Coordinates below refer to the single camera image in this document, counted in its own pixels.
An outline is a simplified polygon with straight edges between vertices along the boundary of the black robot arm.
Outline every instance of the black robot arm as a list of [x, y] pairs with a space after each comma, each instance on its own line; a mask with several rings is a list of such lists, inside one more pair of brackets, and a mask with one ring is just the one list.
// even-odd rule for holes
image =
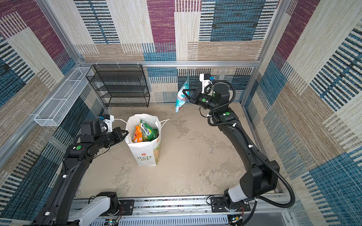
[[[209, 88], [211, 84], [205, 87], [205, 93], [199, 89], [184, 89], [183, 93], [190, 100], [190, 103], [200, 105], [204, 109], [210, 110], [207, 115], [209, 125], [218, 126], [220, 131], [229, 138], [247, 171], [240, 179], [240, 184], [225, 190], [223, 199], [226, 209], [231, 211], [235, 210], [241, 201], [251, 200], [255, 197], [278, 207], [291, 207], [295, 202], [295, 195], [290, 185], [279, 174], [278, 163], [276, 161], [269, 161], [268, 158], [256, 148], [255, 144], [242, 128], [238, 116], [228, 106], [235, 97], [234, 88], [228, 81], [220, 80], [214, 81], [213, 83], [214, 89], [212, 95], [205, 94], [210, 92]], [[232, 88], [233, 97], [231, 100], [229, 100], [229, 87], [222, 83], [227, 83]], [[191, 97], [187, 95], [187, 91], [193, 92]], [[275, 203], [260, 196], [276, 189], [278, 178], [281, 179], [289, 190], [291, 200], [287, 204]]]
[[[104, 132], [101, 132], [101, 124], [106, 127]], [[100, 119], [81, 123], [81, 134], [67, 148], [60, 174], [45, 205], [35, 217], [34, 225], [67, 224], [69, 210], [79, 183], [99, 149], [109, 148], [121, 142], [128, 134], [128, 131], [120, 127], [114, 128], [112, 132], [107, 131], [107, 125]], [[115, 201], [118, 203], [117, 195], [105, 194], [105, 196], [111, 199], [115, 196]]]

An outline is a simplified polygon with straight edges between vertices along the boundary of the white bracket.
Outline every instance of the white bracket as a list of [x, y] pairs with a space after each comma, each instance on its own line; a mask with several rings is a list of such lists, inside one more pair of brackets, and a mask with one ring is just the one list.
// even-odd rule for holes
[[114, 121], [114, 115], [109, 115], [109, 119], [103, 120], [108, 126], [108, 132], [112, 132], [112, 122]]
[[211, 84], [211, 80], [204, 80], [204, 74], [200, 74], [200, 82], [202, 82], [202, 91], [201, 93], [205, 93], [205, 87], [208, 85], [208, 84]]

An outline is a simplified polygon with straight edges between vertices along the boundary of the concrete floor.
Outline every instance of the concrete floor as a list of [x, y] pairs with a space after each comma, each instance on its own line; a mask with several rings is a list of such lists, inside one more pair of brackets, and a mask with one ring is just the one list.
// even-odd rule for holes
[[[254, 141], [240, 104], [230, 107]], [[125, 121], [140, 113], [170, 119], [162, 128], [158, 165], [139, 167], [123, 141], [93, 161], [83, 177], [78, 198], [101, 191], [116, 191], [119, 197], [223, 194], [244, 175], [243, 162], [235, 148], [217, 127], [208, 125], [198, 106], [186, 104], [178, 113], [175, 105], [110, 110], [115, 118]], [[126, 124], [116, 120], [113, 127], [117, 126], [125, 129]]]

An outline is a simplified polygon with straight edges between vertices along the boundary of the mounting plate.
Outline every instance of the mounting plate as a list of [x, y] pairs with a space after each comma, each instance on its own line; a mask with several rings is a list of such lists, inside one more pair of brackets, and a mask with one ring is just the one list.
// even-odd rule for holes
[[[223, 197], [211, 197], [210, 202], [211, 202], [211, 210], [213, 213], [227, 212], [227, 210], [225, 209]], [[241, 202], [240, 204], [244, 208], [244, 212], [250, 211], [249, 204], [244, 204], [244, 202]], [[236, 212], [243, 211], [241, 206], [237, 208]]]

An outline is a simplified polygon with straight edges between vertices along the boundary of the black wire shelf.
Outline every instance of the black wire shelf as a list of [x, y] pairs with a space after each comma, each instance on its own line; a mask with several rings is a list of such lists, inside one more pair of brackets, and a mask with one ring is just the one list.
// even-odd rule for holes
[[106, 107], [148, 107], [150, 92], [141, 65], [102, 64], [87, 76]]

